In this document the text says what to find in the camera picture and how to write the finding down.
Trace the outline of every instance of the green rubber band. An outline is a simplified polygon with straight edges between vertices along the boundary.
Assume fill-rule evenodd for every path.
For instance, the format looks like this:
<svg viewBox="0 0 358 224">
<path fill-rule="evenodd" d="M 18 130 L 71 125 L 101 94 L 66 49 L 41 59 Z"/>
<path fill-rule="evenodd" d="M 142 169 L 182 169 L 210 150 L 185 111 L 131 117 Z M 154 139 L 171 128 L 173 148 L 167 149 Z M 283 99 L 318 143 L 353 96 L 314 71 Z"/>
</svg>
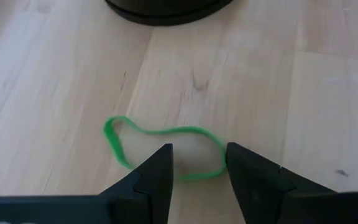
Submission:
<svg viewBox="0 0 358 224">
<path fill-rule="evenodd" d="M 221 154 L 221 162 L 222 166 L 219 168 L 219 170 L 214 172 L 208 172 L 208 173 L 197 173 L 197 174 L 188 174 L 180 176 L 180 180 L 202 180 L 202 179 L 209 179 L 212 177 L 216 177 L 220 174 L 222 174 L 226 169 L 226 160 L 225 160 L 225 146 L 223 142 L 217 138 L 214 134 L 211 132 L 195 126 L 184 126 L 184 127 L 177 127 L 177 128 L 168 128 L 168 129 L 161 129 L 161 130 L 146 130 L 138 127 L 135 123 L 133 123 L 129 118 L 125 116 L 113 116 L 112 118 L 109 118 L 106 123 L 104 124 L 104 134 L 106 135 L 106 138 L 108 142 L 110 143 L 111 150 L 113 154 L 116 156 L 117 161 L 123 165 L 124 167 L 128 169 L 135 169 L 134 166 L 130 165 L 125 158 L 124 149 L 121 144 L 121 140 L 119 139 L 117 133 L 114 130 L 113 124 L 115 121 L 123 121 L 126 123 L 129 127 L 134 129 L 135 131 L 138 131 L 140 133 L 144 134 L 174 134 L 174 133 L 195 133 L 195 134 L 202 134 L 210 140 L 212 140 L 215 144 L 219 147 L 219 152 Z"/>
</svg>

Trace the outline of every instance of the wood grain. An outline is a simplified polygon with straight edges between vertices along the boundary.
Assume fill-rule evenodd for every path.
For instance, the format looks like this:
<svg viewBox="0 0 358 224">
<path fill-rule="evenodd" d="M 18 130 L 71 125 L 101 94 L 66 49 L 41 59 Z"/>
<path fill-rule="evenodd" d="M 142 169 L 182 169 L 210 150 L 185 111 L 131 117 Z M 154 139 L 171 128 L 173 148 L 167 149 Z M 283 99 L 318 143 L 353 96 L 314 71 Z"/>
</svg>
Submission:
<svg viewBox="0 0 358 224">
<path fill-rule="evenodd" d="M 104 1 L 0 0 L 0 195 L 97 194 L 128 170 L 105 119 L 197 125 L 334 190 L 358 190 L 358 1 L 235 0 L 174 27 Z M 175 175 L 215 170 L 190 134 L 121 138 L 140 164 L 166 142 Z M 175 182 L 169 223 L 243 223 L 227 174 Z"/>
</svg>

